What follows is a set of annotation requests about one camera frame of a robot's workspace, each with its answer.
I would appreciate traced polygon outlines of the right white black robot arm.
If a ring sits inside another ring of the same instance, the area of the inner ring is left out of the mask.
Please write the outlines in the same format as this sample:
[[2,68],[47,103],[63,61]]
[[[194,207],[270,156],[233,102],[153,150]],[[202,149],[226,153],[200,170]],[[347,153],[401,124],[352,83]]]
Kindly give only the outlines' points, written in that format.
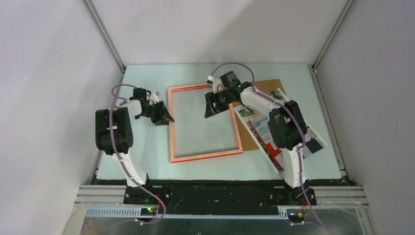
[[268,116],[268,127],[273,141],[281,151],[284,160],[284,180],[290,188],[285,190],[285,200],[292,205],[304,199],[300,188],[306,178],[303,174],[302,149],[305,146],[307,127],[298,104],[289,100],[278,101],[263,93],[251,82],[240,82],[230,71],[220,78],[208,76],[207,84],[212,91],[205,94],[205,118],[227,111],[229,105],[239,102]]

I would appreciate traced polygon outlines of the colourful printed photo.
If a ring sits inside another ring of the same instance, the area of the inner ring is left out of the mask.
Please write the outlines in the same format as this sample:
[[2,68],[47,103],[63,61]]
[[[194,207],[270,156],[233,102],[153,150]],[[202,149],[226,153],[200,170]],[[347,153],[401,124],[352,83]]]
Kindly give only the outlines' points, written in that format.
[[[268,127],[269,117],[244,104],[234,106],[234,112],[273,170],[276,173],[282,173],[284,171],[283,157],[281,150],[275,145]],[[303,148],[302,157],[305,159],[324,149],[328,144],[307,119],[304,119],[304,123],[307,127],[307,133],[305,134],[306,146]]]

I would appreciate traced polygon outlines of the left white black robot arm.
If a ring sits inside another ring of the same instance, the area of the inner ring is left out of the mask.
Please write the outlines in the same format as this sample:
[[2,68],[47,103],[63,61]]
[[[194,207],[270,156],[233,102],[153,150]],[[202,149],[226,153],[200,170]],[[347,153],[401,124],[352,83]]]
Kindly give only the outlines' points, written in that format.
[[95,111],[95,144],[98,150],[111,156],[123,171],[127,186],[135,188],[136,198],[143,204],[154,200],[155,191],[146,186],[148,174],[133,156],[134,136],[131,121],[149,118],[155,126],[174,123],[159,91],[134,87],[129,99],[110,108]]

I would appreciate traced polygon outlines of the orange wooden picture frame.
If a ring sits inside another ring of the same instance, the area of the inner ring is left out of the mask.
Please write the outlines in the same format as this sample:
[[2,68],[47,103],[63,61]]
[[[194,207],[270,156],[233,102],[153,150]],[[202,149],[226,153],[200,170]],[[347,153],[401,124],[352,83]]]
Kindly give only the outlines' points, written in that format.
[[[170,114],[173,114],[173,102],[172,102],[172,93],[179,92],[179,91],[186,91],[186,90],[193,90],[199,88],[211,88],[208,84],[193,84],[193,85],[184,85],[184,86],[176,86],[170,87],[167,90],[167,99],[168,99],[168,111]],[[231,115],[233,130],[236,137],[237,149],[236,150],[229,150],[224,152],[217,152],[217,153],[209,153],[209,154],[201,154],[196,156],[188,156],[183,158],[176,157],[176,150],[175,150],[175,133],[174,133],[174,123],[169,124],[169,147],[170,147],[170,160],[172,163],[183,163],[189,161],[196,161],[196,160],[203,160],[209,158],[216,158],[216,157],[224,157],[229,155],[236,155],[243,153],[242,143],[238,131],[238,127],[236,124],[235,113],[233,111],[233,107],[228,109]]]

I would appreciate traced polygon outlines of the clear acrylic sheet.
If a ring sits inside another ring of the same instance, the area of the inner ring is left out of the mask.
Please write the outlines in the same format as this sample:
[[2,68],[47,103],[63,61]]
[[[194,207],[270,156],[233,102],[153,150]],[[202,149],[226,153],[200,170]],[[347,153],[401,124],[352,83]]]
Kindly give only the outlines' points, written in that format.
[[176,157],[236,150],[230,112],[205,118],[205,94],[211,88],[172,93]]

